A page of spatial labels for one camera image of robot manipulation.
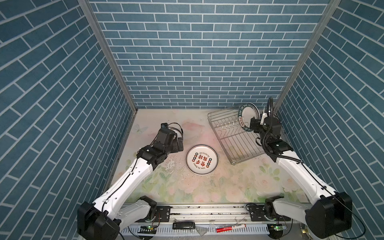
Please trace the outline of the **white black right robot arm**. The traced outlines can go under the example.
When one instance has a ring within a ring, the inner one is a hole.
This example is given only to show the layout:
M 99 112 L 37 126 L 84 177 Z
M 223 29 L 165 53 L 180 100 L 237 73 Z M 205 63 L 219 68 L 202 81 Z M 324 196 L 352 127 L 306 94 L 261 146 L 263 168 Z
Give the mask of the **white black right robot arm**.
M 279 119 L 272 116 L 250 120 L 250 129 L 260 135 L 265 153 L 293 178 L 310 202 L 298 204 L 283 197 L 270 197 L 265 202 L 265 217 L 275 220 L 285 216 L 296 220 L 306 225 L 319 240 L 349 230 L 352 227 L 351 197 L 336 191 L 310 170 L 294 149 L 281 139 L 281 128 Z

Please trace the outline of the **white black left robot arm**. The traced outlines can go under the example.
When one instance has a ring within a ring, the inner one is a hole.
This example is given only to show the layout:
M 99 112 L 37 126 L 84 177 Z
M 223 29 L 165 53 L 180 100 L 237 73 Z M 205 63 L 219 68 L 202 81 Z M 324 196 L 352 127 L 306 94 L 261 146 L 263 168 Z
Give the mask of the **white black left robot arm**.
M 157 202 L 147 196 L 124 207 L 125 201 L 158 165 L 173 153 L 183 151 L 182 129 L 162 124 L 150 145 L 141 148 L 126 172 L 92 203 L 78 208 L 77 232 L 86 240 L 114 240 L 121 230 L 136 221 L 152 221 Z

